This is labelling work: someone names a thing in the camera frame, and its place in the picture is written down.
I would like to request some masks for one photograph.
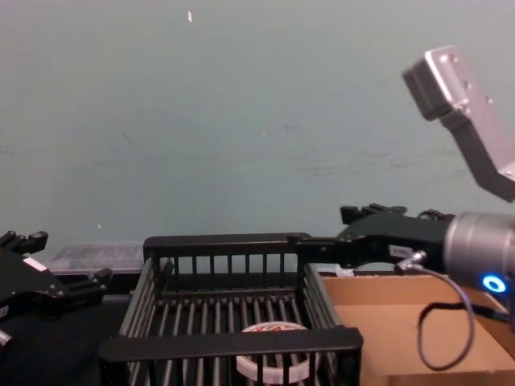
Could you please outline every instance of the black wire basket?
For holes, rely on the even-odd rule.
[[[119,337],[99,350],[102,385],[263,385],[307,361],[301,385],[358,385],[363,339],[334,311],[305,234],[151,237]],[[269,321],[306,330],[245,333]],[[237,370],[252,359],[256,379]]]

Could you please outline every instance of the blue led light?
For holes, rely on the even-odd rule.
[[[506,284],[497,276],[487,275],[483,277],[483,285],[487,290],[497,293],[506,291]]]

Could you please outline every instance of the black table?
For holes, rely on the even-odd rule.
[[[117,335],[126,308],[105,302],[51,322],[26,316],[3,323],[15,341],[0,348],[0,385],[100,385],[97,348]]]

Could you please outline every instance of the white tape roll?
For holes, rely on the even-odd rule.
[[[291,322],[264,322],[254,324],[243,330],[243,332],[264,332],[264,331],[288,331],[288,330],[306,330],[306,327]],[[320,355],[316,355],[315,368],[320,363]],[[258,364],[247,356],[238,356],[236,358],[236,369],[240,374],[258,380]],[[291,384],[305,380],[309,376],[309,359],[301,363],[290,366],[289,381]],[[263,366],[263,383],[264,384],[282,384],[282,368],[271,368]]]

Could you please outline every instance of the teal wall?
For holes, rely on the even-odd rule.
[[[341,204],[373,201],[514,211],[401,78],[453,43],[510,128],[514,17],[509,0],[0,0],[0,230],[45,229],[52,254],[330,236]]]

